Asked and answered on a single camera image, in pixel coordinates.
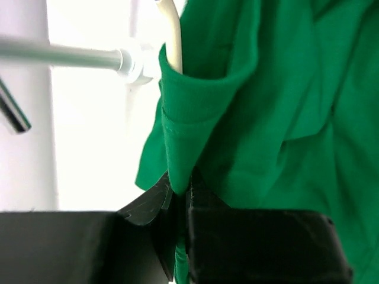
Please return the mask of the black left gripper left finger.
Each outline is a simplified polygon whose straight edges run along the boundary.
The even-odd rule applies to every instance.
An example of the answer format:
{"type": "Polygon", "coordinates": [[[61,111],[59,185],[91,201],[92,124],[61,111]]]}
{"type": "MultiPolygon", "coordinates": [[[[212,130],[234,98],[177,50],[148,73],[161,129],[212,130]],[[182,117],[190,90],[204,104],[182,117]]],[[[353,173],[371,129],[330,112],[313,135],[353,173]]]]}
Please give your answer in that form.
{"type": "Polygon", "coordinates": [[[1,282],[168,283],[175,197],[167,176],[119,211],[1,213],[1,282]]]}

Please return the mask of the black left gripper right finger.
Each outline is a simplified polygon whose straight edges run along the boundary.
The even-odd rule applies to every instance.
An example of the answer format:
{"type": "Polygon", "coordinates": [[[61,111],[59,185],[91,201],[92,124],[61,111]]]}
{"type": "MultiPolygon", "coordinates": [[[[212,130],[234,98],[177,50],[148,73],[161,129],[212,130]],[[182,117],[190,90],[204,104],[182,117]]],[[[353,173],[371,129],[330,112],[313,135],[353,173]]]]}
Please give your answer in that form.
{"type": "Polygon", "coordinates": [[[235,209],[198,170],[187,191],[186,251],[193,283],[351,283],[334,223],[296,209],[235,209]]]}

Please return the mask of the green t-shirt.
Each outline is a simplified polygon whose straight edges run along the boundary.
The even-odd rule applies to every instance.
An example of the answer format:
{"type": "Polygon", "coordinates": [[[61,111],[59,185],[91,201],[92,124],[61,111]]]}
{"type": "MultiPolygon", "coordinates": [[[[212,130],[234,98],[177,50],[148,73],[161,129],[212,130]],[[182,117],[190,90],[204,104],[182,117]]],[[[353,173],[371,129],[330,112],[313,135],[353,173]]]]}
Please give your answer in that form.
{"type": "Polygon", "coordinates": [[[188,1],[181,33],[136,185],[198,167],[232,207],[322,212],[377,283],[378,2],[188,1]]]}

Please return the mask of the cream hanger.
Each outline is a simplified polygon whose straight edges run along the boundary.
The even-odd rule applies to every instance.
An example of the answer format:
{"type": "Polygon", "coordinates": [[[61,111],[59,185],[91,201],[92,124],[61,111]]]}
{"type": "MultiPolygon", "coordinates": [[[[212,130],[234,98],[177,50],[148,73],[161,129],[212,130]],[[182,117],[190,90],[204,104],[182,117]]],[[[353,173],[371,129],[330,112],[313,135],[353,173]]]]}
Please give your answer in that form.
{"type": "Polygon", "coordinates": [[[156,1],[159,12],[163,18],[163,32],[165,33],[165,50],[169,66],[174,71],[182,73],[182,40],[181,25],[178,11],[173,1],[156,1]]]}

